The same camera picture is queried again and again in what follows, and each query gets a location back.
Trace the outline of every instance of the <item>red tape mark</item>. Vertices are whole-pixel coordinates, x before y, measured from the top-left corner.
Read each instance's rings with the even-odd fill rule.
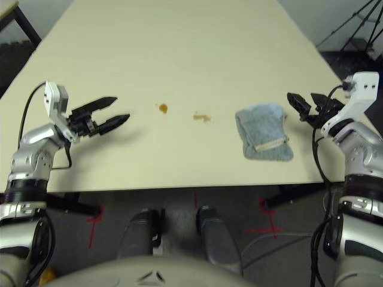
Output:
[[[100,221],[102,221],[102,214],[103,213],[104,213],[104,207],[100,206],[100,215],[97,218],[87,218],[86,219],[86,222],[91,222],[92,223],[92,229],[90,230],[88,249],[92,248],[93,238],[95,236],[96,223],[99,223]]]
[[[265,201],[265,199],[263,198],[258,198],[258,201],[259,201],[259,205],[261,207],[261,213],[262,214],[265,214],[269,217],[269,222],[270,222],[270,226],[271,226],[271,231],[273,232],[274,234],[274,239],[276,239],[276,228],[274,227],[274,221],[273,221],[273,214],[276,214],[276,211],[275,210],[266,210],[265,209],[265,206],[263,204],[263,202]]]
[[[197,191],[194,193],[194,209],[198,208]]]
[[[268,232],[282,232],[283,228],[261,228],[261,229],[245,229],[242,230],[242,233],[249,234],[249,233],[268,233]]]

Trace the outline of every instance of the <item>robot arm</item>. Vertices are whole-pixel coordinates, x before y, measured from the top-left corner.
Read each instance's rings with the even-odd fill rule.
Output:
[[[119,115],[100,126],[92,112],[111,105],[116,97],[103,97],[72,111],[65,118],[68,94],[63,86],[46,82],[44,105],[53,123],[22,137],[11,160],[4,204],[0,205],[0,286],[29,285],[27,278],[48,254],[49,224],[45,218],[45,195],[55,153],[81,136],[103,135],[123,124]]]
[[[345,105],[311,94],[319,115],[298,94],[288,101],[313,128],[321,129],[345,155],[345,185],[338,214],[326,230],[324,250],[338,260],[337,287],[381,286],[383,277],[383,140],[357,122],[376,100],[379,75],[360,72],[343,82],[350,100]]]

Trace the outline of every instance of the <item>brown stain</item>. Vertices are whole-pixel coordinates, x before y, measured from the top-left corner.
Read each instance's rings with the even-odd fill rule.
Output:
[[[210,118],[207,115],[194,115],[193,118],[195,120],[203,120],[203,122],[210,121]]]
[[[160,111],[162,111],[164,114],[168,112],[168,106],[164,103],[160,105]]]

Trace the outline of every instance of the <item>white table surface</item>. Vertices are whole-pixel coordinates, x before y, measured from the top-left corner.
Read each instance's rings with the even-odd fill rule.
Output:
[[[0,0],[0,19],[11,13],[18,4],[16,0]]]
[[[73,167],[51,173],[52,192],[321,181],[312,129],[286,93],[313,104],[310,92],[340,83],[276,1],[75,0],[0,101],[4,188],[24,104],[44,80],[66,87],[69,112],[117,96],[94,114],[98,123],[131,113],[117,130],[73,145]],[[48,123],[42,99],[41,90],[25,132]],[[243,156],[235,112],[257,103],[283,106],[291,161]],[[211,121],[194,120],[196,111]],[[330,139],[321,141],[320,160],[330,179],[343,180],[344,157]],[[55,164],[66,164],[63,151]]]

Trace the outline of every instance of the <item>folded cloth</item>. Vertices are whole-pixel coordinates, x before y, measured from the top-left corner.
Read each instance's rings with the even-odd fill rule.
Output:
[[[279,105],[255,105],[235,114],[244,156],[255,160],[288,161],[294,157],[283,132],[284,113]]]

